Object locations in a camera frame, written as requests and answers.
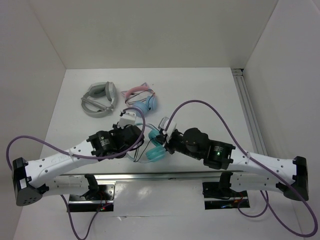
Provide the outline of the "teal white cat-ear headphones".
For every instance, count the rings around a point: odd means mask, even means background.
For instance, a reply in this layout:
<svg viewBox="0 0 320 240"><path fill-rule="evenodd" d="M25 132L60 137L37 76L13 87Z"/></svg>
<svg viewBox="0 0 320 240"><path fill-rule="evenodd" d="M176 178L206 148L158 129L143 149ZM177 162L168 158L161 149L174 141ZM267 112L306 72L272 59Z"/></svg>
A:
<svg viewBox="0 0 320 240"><path fill-rule="evenodd" d="M146 153L142 153L140 157L137 157L137 153L135 154L134 157L132 157L127 152L125 157L135 163L141 163L141 164L154 163L164 159L166 155L165 148L156 141L156 136L160 134L160 131L150 123L147 123L145 127L149 128L150 132L148 133L149 142L147 143L147 146L143 151L145 151L148 148L148 145L150 143L154 145L154 148L149 149Z"/></svg>

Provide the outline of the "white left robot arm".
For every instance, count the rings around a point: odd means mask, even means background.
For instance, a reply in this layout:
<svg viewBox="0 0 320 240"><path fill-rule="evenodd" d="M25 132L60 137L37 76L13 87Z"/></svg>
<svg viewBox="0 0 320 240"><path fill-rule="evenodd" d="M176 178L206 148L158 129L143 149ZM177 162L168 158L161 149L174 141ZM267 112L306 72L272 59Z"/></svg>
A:
<svg viewBox="0 0 320 240"><path fill-rule="evenodd" d="M80 144L38 160L20 157L12 162L12 183L17 206L28 206L43 197L77 195L87 200L97 197L100 188L93 174L67 175L74 169L105 159L123 158L144 139L136 125L98 131Z"/></svg>

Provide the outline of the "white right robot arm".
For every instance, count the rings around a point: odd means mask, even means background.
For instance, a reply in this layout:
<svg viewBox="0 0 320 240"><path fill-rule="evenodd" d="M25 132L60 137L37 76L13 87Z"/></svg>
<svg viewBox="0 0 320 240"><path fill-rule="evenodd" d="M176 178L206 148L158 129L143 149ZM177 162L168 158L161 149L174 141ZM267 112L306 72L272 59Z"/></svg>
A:
<svg viewBox="0 0 320 240"><path fill-rule="evenodd" d="M196 127L184 133L162 129L157 140L171 155L178 152L202 161L210 169L226 170L218 184L223 196L250 186L260 191L280 192L295 201L309 200L308 166L302 156L281 159L249 152L230 143L211 140Z"/></svg>

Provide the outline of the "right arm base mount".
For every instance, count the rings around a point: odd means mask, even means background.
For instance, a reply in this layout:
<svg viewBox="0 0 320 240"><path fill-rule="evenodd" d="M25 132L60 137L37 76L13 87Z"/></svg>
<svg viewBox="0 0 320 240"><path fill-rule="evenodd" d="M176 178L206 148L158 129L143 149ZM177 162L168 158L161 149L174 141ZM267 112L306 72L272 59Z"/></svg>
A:
<svg viewBox="0 0 320 240"><path fill-rule="evenodd" d="M247 191L235 191L231 189L231 177L233 172L222 172L202 178L202 195L205 210L227 210L250 208Z"/></svg>

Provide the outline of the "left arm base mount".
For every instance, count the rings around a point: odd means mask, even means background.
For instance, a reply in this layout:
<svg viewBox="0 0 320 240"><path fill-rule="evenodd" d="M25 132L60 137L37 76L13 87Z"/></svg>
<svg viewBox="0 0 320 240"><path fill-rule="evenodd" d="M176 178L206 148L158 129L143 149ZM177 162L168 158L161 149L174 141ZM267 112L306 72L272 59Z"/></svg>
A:
<svg viewBox="0 0 320 240"><path fill-rule="evenodd" d="M97 178L93 180L93 177L89 181L89 187L93 186L93 189L87 190L84 195L69 195L67 202L71 213L114 211L116 182Z"/></svg>

